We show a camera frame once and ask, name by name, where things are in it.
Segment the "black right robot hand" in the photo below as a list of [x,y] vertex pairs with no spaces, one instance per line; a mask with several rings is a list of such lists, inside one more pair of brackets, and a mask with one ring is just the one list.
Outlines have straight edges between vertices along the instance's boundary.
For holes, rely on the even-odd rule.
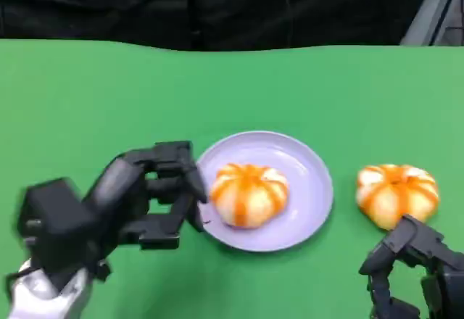
[[368,277],[373,303],[370,318],[419,318],[420,310],[393,297],[389,275],[396,261],[426,270],[420,284],[430,318],[463,317],[463,253],[451,250],[444,236],[411,215],[398,224],[369,252],[359,269]]

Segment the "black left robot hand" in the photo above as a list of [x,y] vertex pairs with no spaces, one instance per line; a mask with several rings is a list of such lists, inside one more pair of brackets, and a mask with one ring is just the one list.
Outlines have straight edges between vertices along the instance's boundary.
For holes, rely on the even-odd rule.
[[176,249],[183,223],[204,230],[199,207],[206,187],[190,141],[158,142],[116,156],[89,189],[83,203],[97,215],[103,252],[126,244]]

